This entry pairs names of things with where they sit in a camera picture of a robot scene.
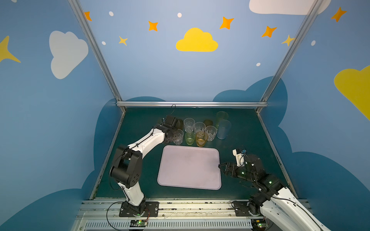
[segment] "pink tray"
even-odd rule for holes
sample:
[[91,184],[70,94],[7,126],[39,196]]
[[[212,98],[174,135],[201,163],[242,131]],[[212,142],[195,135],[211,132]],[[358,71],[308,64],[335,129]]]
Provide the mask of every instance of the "pink tray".
[[217,149],[167,145],[163,148],[157,182],[162,186],[221,188]]

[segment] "green mat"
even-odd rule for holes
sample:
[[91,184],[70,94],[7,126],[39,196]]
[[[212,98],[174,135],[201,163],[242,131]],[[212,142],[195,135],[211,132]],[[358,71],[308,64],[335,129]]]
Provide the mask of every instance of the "green mat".
[[[116,148],[118,145],[128,145],[139,140],[158,121],[172,111],[173,108],[127,109],[95,198],[125,197],[123,191],[115,191],[109,185],[109,180],[111,180],[112,186],[118,188],[115,181],[109,179],[109,170]],[[236,162],[232,150],[244,146],[248,154],[255,154],[261,158],[267,173],[276,175],[282,184],[287,186],[287,182],[254,109],[176,108],[172,115],[183,120],[193,118],[196,122],[203,122],[205,119],[210,119],[215,122],[218,111],[226,111],[229,114],[228,120],[231,122],[232,128],[224,140],[216,137],[213,141],[207,142],[204,147],[216,148],[220,153],[220,163],[224,163]],[[185,140],[181,145],[187,146]],[[164,146],[164,144],[157,145],[143,159],[143,170],[139,183],[142,192],[147,198],[248,199],[257,192],[256,189],[249,188],[251,186],[250,183],[241,179],[227,177],[223,174],[221,174],[222,186],[219,190],[161,186],[157,183],[157,177]]]

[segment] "star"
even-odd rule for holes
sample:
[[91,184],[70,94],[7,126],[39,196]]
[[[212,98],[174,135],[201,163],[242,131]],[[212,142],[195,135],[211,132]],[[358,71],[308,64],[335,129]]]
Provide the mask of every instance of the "star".
[[152,23],[152,22],[149,21],[149,30],[157,31],[157,24],[158,23]]
[[262,35],[262,37],[264,36],[268,36],[271,38],[271,35],[272,35],[272,32],[274,32],[274,30],[276,29],[277,27],[275,28],[270,28],[270,27],[266,27],[266,32]]
[[86,19],[89,20],[89,21],[92,21],[91,18],[90,18],[90,11],[84,12],[84,13],[85,13]]
[[222,28],[230,29],[230,23],[231,23],[233,20],[234,20],[233,18],[231,18],[231,19],[227,19],[227,18],[223,17],[223,22],[222,22],[222,25],[221,25],[220,29],[222,29]]
[[284,42],[282,42],[281,44],[286,43],[286,44],[289,46],[289,45],[290,45],[290,42],[291,42],[291,41],[293,41],[293,39],[294,39],[294,38],[291,38],[291,37],[288,35],[288,38],[287,38]]
[[6,36],[4,40],[0,43],[0,62],[6,58],[16,61],[16,62],[21,62],[8,51],[8,43],[9,43],[9,36]]
[[345,13],[346,11],[343,11],[341,8],[339,8],[337,13],[331,19],[335,19],[338,22],[340,17],[342,17],[342,15],[344,15]]
[[121,37],[120,37],[120,39],[121,39],[121,40],[120,40],[120,42],[119,42],[119,43],[124,43],[124,44],[127,46],[127,44],[126,44],[126,40],[127,40],[127,39],[123,39],[123,38],[121,38]]

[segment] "white cloud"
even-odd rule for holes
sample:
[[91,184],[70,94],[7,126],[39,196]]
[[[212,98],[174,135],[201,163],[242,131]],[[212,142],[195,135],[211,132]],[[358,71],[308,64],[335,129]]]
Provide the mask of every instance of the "white cloud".
[[51,71],[58,79],[64,79],[87,56],[87,43],[78,39],[72,32],[53,31],[50,34],[49,46],[54,58]]
[[[250,0],[249,9],[257,14],[295,14],[306,15],[315,0]],[[331,0],[324,0],[319,14],[329,5]]]

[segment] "clear glass cup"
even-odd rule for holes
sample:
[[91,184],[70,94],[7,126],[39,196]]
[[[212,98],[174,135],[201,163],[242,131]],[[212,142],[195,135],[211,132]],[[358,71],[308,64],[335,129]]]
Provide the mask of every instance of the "clear glass cup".
[[208,139],[207,140],[212,141],[216,137],[217,128],[215,128],[213,126],[207,126],[206,130],[205,130],[205,133],[208,134]]
[[218,131],[217,131],[217,137],[220,140],[223,140],[228,135],[229,131],[231,129],[231,123],[228,120],[221,120],[218,125]]
[[202,122],[196,122],[195,125],[194,125],[194,132],[195,132],[195,134],[198,131],[204,132],[205,129],[206,129],[206,125],[204,123],[202,123]]
[[208,139],[208,134],[203,131],[198,131],[195,134],[195,142],[199,147],[203,147]]
[[195,133],[194,132],[187,132],[185,134],[185,141],[188,145],[192,145],[195,141]]
[[220,121],[223,119],[228,119],[228,118],[229,118],[229,114],[227,114],[226,112],[223,112],[223,111],[217,112],[215,127],[218,129],[218,124],[220,123]]
[[180,145],[184,139],[184,132],[180,129],[177,129],[178,139],[174,140],[176,145]]
[[184,129],[186,132],[192,132],[194,130],[195,120],[192,118],[186,118],[184,120]]

